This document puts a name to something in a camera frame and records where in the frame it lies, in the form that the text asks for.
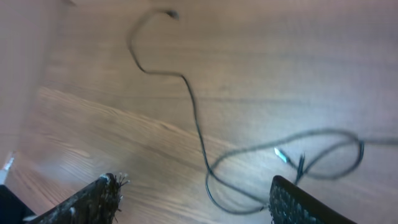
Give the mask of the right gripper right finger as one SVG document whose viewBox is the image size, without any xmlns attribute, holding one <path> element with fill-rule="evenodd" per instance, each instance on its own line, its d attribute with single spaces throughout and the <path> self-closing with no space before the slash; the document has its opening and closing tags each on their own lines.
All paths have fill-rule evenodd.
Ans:
<svg viewBox="0 0 398 224">
<path fill-rule="evenodd" d="M 269 200 L 274 224 L 355 224 L 280 175 L 273 177 Z"/>
</svg>

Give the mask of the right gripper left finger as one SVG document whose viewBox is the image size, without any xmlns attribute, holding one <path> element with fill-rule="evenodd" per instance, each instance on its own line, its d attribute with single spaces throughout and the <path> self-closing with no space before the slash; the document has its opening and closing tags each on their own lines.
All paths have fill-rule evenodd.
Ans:
<svg viewBox="0 0 398 224">
<path fill-rule="evenodd" d="M 41 215 L 23 219 L 29 224 L 112 224 L 117 220 L 121 189 L 128 184 L 127 174 L 105 173 L 71 197 Z"/>
</svg>

